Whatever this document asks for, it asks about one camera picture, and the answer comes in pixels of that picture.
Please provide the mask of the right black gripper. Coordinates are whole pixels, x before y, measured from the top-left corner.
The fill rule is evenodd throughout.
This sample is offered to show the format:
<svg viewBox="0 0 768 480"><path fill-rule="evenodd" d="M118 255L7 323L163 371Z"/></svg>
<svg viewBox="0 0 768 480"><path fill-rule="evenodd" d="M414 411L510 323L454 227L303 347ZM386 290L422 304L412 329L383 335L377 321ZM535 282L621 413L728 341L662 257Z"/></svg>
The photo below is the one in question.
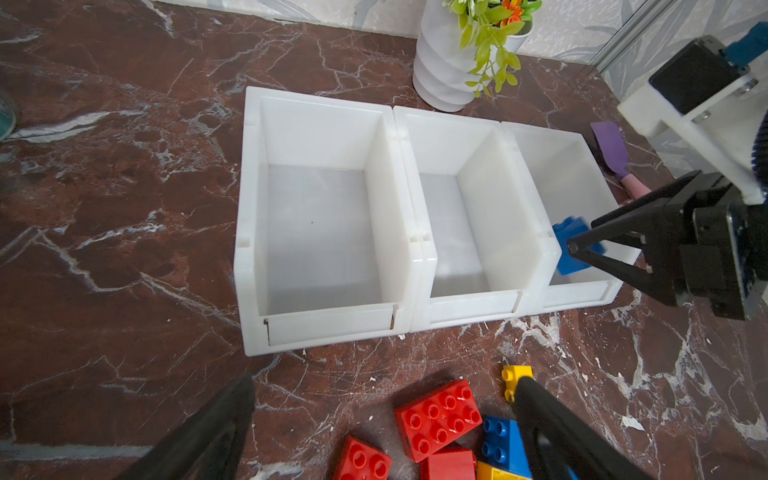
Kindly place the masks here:
<svg viewBox="0 0 768 480"><path fill-rule="evenodd" d="M645 267L592 251L595 238L631 240ZM717 317L752 320L767 286L767 205L747 205L723 175L697 170L594 220L567 248L664 305L700 297Z"/></svg>

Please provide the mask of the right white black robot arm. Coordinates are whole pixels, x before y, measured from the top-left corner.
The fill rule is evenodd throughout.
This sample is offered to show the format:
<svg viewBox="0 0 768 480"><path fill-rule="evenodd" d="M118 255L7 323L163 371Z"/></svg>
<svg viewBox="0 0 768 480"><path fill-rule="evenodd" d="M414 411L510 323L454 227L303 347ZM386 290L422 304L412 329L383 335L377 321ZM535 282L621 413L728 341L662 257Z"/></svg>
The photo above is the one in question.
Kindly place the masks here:
<svg viewBox="0 0 768 480"><path fill-rule="evenodd" d="M748 320L767 285L767 98L750 64L767 25L724 44L690 41L619 106L641 135L672 130L711 166L656 190L631 182L631 203L585 228L561 222L566 255L668 306L691 297Z"/></svg>

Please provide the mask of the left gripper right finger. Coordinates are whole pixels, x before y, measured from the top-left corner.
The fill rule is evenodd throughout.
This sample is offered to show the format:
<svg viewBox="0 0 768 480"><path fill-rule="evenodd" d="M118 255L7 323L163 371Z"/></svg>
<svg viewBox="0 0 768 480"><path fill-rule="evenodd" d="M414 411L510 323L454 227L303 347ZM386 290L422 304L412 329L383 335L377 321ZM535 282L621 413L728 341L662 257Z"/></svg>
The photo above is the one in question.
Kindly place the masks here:
<svg viewBox="0 0 768 480"><path fill-rule="evenodd" d="M518 381L513 410L534 479L649 477L531 377Z"/></svg>

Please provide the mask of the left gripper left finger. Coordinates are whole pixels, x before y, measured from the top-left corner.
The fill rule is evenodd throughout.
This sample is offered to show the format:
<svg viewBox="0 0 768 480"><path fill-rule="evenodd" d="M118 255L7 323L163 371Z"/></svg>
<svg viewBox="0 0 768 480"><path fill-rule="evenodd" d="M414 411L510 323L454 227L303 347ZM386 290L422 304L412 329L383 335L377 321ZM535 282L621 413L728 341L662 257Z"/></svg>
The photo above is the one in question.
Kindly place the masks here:
<svg viewBox="0 0 768 480"><path fill-rule="evenodd" d="M233 479L253 412L252 380L235 380L118 477Z"/></svg>

